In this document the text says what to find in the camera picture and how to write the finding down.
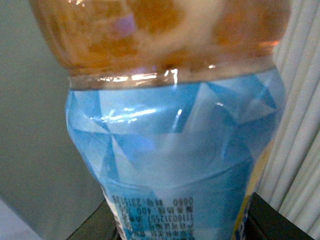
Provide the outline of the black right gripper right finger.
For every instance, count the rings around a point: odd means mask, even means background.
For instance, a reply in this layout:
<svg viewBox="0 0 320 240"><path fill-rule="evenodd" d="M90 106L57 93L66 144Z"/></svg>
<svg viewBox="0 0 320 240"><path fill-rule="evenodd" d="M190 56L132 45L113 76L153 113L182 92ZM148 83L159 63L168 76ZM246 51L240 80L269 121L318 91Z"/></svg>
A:
<svg viewBox="0 0 320 240"><path fill-rule="evenodd" d="M313 238L274 210L257 193L254 193L246 220L246 239L312 240Z"/></svg>

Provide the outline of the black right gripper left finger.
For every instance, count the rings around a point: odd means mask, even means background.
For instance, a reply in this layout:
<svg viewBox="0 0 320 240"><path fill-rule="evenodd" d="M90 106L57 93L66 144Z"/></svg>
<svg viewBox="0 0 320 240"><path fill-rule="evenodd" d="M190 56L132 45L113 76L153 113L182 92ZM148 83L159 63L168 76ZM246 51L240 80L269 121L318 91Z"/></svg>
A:
<svg viewBox="0 0 320 240"><path fill-rule="evenodd" d="M98 208L67 238L67 240L118 240L114 216L103 200Z"/></svg>

